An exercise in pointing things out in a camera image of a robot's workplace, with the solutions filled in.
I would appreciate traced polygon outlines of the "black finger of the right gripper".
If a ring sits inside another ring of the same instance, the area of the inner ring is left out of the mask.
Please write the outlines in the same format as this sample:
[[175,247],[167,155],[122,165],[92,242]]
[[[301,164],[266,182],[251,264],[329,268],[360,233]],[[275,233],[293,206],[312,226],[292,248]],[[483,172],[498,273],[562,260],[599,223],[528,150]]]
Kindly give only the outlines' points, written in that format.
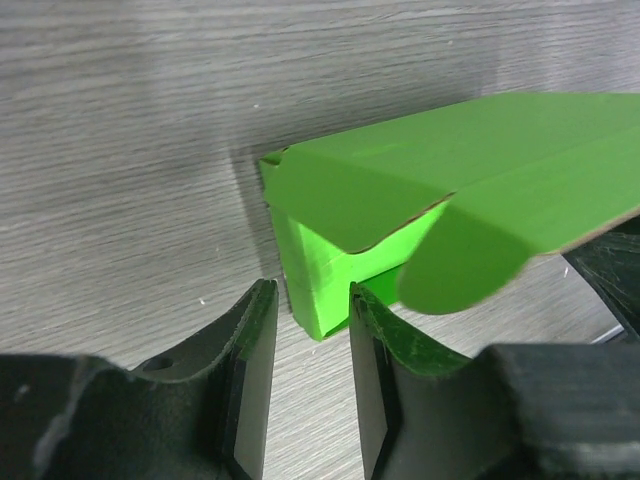
[[591,286],[626,332],[639,341],[639,216],[635,216],[563,257]]

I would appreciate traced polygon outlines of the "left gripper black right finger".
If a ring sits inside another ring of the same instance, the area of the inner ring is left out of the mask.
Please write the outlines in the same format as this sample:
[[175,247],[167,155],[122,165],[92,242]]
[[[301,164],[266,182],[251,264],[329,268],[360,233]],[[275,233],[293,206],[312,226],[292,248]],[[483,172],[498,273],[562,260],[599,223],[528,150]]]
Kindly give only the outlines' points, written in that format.
[[350,288],[369,479],[635,479],[634,344],[493,344],[468,358]]

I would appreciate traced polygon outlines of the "green paper box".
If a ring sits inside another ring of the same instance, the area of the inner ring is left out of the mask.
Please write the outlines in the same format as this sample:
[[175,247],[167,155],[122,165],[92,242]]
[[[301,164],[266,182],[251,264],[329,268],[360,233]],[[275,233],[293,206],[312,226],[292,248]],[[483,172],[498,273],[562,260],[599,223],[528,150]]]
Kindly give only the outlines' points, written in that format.
[[352,283],[456,313],[639,216],[639,97],[495,94],[292,144],[260,171],[293,317],[319,341]]

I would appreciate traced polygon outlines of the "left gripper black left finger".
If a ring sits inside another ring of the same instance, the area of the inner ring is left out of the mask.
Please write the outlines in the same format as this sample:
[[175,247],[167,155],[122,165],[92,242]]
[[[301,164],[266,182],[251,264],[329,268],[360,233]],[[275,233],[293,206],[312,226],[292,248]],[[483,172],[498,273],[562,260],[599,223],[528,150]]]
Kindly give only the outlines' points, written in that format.
[[278,286],[127,370],[96,356],[1,358],[5,479],[258,479]]

